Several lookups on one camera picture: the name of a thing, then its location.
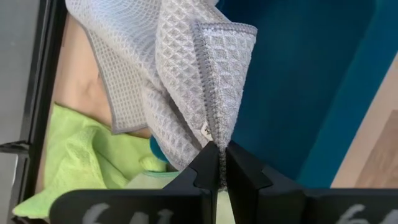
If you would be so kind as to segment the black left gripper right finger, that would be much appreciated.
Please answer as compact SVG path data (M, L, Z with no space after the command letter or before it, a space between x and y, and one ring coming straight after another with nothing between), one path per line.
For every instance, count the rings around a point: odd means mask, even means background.
M226 180L236 223L397 224L396 189L307 189L235 142Z

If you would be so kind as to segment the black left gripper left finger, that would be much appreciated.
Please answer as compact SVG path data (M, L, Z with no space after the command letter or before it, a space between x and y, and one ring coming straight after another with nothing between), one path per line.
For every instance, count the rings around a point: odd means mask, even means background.
M192 162L159 190L74 190L50 208L53 224L214 223L218 148L209 142Z

